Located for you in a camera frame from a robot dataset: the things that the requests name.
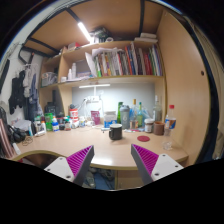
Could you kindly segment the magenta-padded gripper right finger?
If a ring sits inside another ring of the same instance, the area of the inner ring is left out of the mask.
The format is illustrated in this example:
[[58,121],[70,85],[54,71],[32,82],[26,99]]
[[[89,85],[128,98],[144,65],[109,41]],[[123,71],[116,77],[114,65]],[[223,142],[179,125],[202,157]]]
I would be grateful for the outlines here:
[[131,145],[131,155],[137,165],[144,185],[182,169],[182,166],[167,154],[157,155],[135,144]]

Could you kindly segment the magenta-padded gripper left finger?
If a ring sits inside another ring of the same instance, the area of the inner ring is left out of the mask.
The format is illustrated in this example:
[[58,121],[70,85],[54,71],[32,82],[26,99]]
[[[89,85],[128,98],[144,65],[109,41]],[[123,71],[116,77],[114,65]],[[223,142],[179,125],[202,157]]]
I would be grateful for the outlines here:
[[81,186],[93,157],[94,146],[90,145],[67,158],[58,157],[45,171]]

